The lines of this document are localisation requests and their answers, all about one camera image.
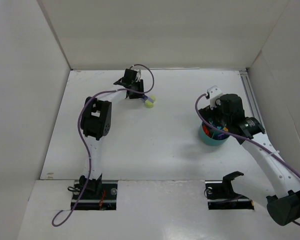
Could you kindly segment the orange dish lego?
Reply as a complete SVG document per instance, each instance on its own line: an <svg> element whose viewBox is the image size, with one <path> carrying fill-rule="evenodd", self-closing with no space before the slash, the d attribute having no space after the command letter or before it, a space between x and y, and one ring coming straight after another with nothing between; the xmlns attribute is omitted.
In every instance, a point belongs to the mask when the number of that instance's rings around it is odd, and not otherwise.
<svg viewBox="0 0 300 240"><path fill-rule="evenodd" d="M211 137L210 131L207 129L206 125L202 126L202 130L209 138Z"/></svg>

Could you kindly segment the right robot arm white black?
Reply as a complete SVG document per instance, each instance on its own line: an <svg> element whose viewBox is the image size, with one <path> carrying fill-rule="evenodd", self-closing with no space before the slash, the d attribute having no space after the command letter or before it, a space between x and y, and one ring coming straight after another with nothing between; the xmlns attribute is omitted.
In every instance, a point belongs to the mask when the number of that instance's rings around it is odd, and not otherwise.
<svg viewBox="0 0 300 240"><path fill-rule="evenodd" d="M225 175L215 187L208 187L207 196L221 203L244 196L262 205L280 226L295 223L300 218L300 174L281 158L266 136L263 125L254 117L247 117L240 96L216 90L203 93L197 100L206 98L209 105L196 113L201 119L201 129L211 133L209 138L233 137L258 164L270 187L249 180L243 172Z"/></svg>

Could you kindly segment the purple long lego brick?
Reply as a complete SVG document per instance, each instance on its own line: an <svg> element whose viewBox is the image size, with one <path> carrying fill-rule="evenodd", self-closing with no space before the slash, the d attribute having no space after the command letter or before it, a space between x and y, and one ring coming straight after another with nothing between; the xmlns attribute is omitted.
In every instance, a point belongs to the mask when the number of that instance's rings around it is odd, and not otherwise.
<svg viewBox="0 0 300 240"><path fill-rule="evenodd" d="M221 140L223 140L225 137L226 137L225 134L220 133L220 134L218 134L218 135L216 136L216 139L217 139L218 141L221 141Z"/></svg>

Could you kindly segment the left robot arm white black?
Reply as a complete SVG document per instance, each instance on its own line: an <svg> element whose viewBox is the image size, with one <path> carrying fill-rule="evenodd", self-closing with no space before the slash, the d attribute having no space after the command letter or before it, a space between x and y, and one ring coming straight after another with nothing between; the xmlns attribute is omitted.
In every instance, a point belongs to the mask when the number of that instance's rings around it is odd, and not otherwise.
<svg viewBox="0 0 300 240"><path fill-rule="evenodd" d="M99 194L102 189L102 143L111 128L112 106L121 100L140 99L144 94L144 82L139 69L124 71L122 78L114 82L109 90L87 97L84 110L80 113L80 138L87 149L88 160L84 174L80 177L80 187L89 193Z"/></svg>

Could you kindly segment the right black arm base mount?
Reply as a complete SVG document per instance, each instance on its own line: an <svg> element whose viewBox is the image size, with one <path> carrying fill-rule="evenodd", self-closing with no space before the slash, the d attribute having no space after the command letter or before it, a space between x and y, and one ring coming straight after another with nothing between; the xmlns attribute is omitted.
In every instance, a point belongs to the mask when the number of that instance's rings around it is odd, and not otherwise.
<svg viewBox="0 0 300 240"><path fill-rule="evenodd" d="M254 210L253 201L244 195L235 193L232 181L244 174L235 171L221 180L205 180L204 196L209 210Z"/></svg>

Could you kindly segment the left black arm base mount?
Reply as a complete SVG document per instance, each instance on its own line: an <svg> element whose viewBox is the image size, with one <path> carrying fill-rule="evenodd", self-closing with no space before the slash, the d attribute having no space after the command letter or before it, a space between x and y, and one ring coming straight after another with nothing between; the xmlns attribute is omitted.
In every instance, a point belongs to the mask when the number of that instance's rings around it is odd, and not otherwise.
<svg viewBox="0 0 300 240"><path fill-rule="evenodd" d="M79 199L86 178L82 175L79 180L75 180L73 186L67 190L72 193L70 208L72 209ZM88 181L87 187L78 201L77 211L115 211L117 208L118 181L102 180L102 175L98 179Z"/></svg>

